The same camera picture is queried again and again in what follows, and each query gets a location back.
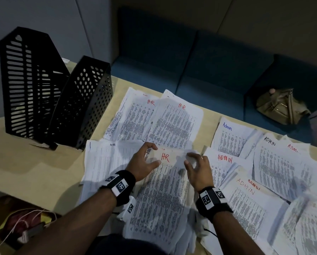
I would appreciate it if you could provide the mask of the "person's right forearm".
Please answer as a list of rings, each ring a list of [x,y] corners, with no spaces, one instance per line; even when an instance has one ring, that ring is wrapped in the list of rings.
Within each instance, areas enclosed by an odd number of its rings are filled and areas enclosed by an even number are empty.
[[[264,255],[232,213],[218,212],[212,223],[224,255]]]

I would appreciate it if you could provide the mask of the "black wristband with marker tags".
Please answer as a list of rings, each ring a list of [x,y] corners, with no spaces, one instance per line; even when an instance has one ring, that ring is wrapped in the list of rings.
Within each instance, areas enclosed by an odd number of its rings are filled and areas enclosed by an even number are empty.
[[[119,207],[129,202],[135,183],[136,178],[130,171],[120,170],[102,181],[99,190],[110,189],[116,197],[116,207]]]
[[[199,214],[211,222],[217,213],[224,211],[233,213],[223,192],[219,188],[211,186],[200,191],[195,204]]]

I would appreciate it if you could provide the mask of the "black perforated magazine file holder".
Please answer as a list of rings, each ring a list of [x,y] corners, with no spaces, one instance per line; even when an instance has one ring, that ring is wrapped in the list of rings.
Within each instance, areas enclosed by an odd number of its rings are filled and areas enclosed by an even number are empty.
[[[47,134],[51,150],[84,150],[113,97],[109,63],[83,56],[61,92]]]

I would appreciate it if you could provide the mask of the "person's left forearm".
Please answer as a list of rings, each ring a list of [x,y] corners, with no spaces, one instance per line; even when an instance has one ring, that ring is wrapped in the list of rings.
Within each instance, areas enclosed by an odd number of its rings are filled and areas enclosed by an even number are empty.
[[[84,255],[116,207],[102,189],[23,245],[15,255]]]

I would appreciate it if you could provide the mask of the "black slotted magazine file holder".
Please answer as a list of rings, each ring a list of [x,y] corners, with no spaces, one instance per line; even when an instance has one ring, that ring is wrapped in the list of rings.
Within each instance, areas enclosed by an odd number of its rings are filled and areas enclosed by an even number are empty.
[[[6,132],[45,142],[70,73],[50,36],[16,27],[0,40]]]

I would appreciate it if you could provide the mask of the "cardboard box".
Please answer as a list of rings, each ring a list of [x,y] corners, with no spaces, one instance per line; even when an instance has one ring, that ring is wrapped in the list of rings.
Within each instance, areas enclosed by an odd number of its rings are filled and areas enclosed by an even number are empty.
[[[60,217],[21,199],[0,197],[0,255],[12,255]]]

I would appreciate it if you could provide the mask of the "spread of printed paper sheets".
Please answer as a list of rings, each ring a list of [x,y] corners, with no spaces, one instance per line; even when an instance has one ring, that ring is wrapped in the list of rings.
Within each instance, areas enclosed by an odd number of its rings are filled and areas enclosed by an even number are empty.
[[[80,203],[126,170],[145,142],[191,148],[202,119],[201,109],[168,90],[158,98],[129,88],[104,138],[86,142]],[[302,145],[222,117],[211,146],[204,147],[214,187],[267,255],[317,255],[317,161]],[[122,235],[125,224],[114,213],[101,232]],[[201,239],[209,251],[219,245],[216,237]]]

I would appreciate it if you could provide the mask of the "person's left hand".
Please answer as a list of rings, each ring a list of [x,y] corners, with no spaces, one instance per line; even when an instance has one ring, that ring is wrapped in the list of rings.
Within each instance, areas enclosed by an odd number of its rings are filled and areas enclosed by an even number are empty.
[[[126,167],[126,171],[129,171],[135,177],[136,182],[143,180],[150,174],[144,172],[145,155],[148,149],[158,150],[158,147],[154,143],[145,142],[132,156]]]

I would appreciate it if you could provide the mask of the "beige handbag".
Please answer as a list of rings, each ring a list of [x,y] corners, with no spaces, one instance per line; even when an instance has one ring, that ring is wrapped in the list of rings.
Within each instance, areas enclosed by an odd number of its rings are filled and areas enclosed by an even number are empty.
[[[256,101],[256,109],[264,116],[283,125],[296,125],[311,114],[303,101],[293,96],[293,89],[269,89]]]

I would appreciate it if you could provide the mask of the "person's dark clothing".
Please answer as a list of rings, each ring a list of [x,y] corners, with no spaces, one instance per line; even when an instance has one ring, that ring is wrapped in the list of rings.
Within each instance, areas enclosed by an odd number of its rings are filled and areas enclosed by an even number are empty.
[[[120,234],[97,236],[90,244],[85,255],[186,255],[167,253],[157,244],[137,239],[127,239]]]

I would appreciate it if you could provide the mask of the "person's right hand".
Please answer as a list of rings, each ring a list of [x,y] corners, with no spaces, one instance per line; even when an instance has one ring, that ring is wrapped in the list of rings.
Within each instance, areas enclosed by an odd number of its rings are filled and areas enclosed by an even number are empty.
[[[212,170],[207,156],[189,152],[187,156],[196,160],[194,181],[190,182],[195,192],[201,193],[207,187],[214,187]]]

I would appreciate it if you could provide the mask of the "dark blue sofa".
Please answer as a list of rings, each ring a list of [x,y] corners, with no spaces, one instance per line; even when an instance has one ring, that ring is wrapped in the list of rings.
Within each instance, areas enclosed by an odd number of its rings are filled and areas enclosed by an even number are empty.
[[[158,92],[168,89],[198,106],[315,145],[308,117],[281,125],[255,104],[270,88],[292,88],[297,100],[316,111],[316,66],[129,7],[118,9],[117,20],[113,76]]]

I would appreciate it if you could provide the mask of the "printed sheet with red heading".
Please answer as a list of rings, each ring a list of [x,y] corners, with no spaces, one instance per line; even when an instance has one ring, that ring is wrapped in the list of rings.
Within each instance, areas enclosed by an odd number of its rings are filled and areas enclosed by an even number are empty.
[[[135,185],[136,205],[123,229],[123,237],[157,245],[171,255],[195,250],[195,191],[184,161],[196,165],[187,153],[195,150],[161,148],[149,152],[149,162],[161,164]]]

